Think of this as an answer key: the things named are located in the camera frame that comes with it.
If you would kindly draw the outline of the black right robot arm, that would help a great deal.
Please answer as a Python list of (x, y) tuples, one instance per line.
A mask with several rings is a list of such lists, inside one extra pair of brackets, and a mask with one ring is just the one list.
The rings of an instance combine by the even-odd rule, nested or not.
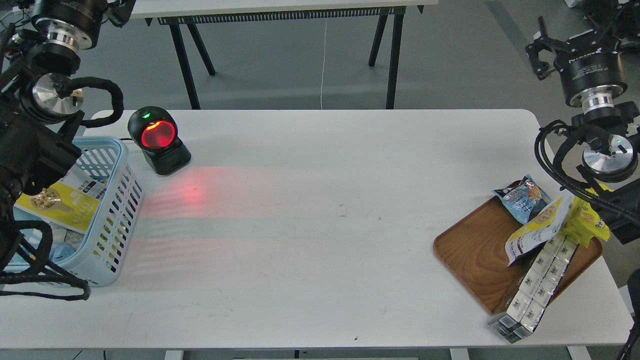
[(547, 34), (544, 18), (539, 34), (525, 48), (539, 80), (558, 72), (566, 105), (581, 111), (570, 123), (553, 121), (535, 138), (535, 159), (563, 190), (603, 219), (621, 244), (639, 239), (639, 180), (607, 190), (604, 183), (628, 180), (639, 164), (639, 134), (628, 129), (639, 116), (633, 101), (615, 104), (627, 90), (619, 24), (639, 23), (639, 2), (618, 3), (608, 18), (569, 39)]

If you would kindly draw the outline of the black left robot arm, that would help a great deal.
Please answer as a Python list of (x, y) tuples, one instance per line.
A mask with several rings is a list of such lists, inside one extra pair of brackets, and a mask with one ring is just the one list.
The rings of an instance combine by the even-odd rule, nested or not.
[[(134, 0), (16, 0), (23, 19), (1, 31), (0, 203), (1, 285), (57, 283), (76, 295), (32, 292), (65, 301), (87, 300), (88, 283), (50, 260), (51, 227), (41, 220), (16, 220), (14, 205), (22, 195), (36, 195), (60, 180), (80, 157), (73, 144), (81, 126), (115, 123), (124, 111), (121, 89), (111, 80), (73, 75), (80, 50), (96, 47), (104, 22), (123, 27)], [(112, 113), (85, 120), (71, 101), (84, 88), (106, 91)]]

